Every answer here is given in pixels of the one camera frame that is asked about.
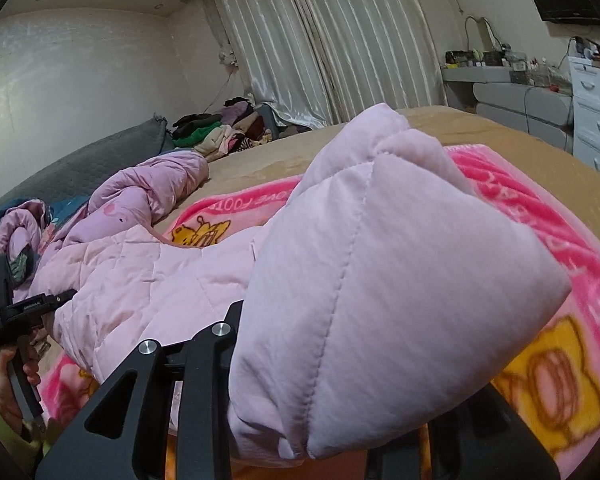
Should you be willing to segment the green sleeve forearm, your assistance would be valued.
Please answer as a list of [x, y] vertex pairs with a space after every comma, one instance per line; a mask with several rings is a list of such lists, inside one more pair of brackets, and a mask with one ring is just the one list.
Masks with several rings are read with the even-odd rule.
[[44, 455], [44, 434], [37, 426], [23, 425], [17, 432], [0, 414], [0, 442], [25, 474], [33, 474]]

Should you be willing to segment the left hand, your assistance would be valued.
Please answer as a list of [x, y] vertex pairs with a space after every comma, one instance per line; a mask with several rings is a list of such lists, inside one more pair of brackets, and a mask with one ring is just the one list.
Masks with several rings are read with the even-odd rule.
[[[21, 434], [22, 414], [12, 392], [12, 384], [9, 380], [8, 366], [14, 356], [18, 353], [17, 347], [6, 347], [0, 349], [0, 414], [6, 424]], [[36, 387], [41, 382], [38, 374], [38, 352], [32, 344], [27, 345], [26, 357], [23, 359], [23, 371], [27, 375], [29, 384]]]

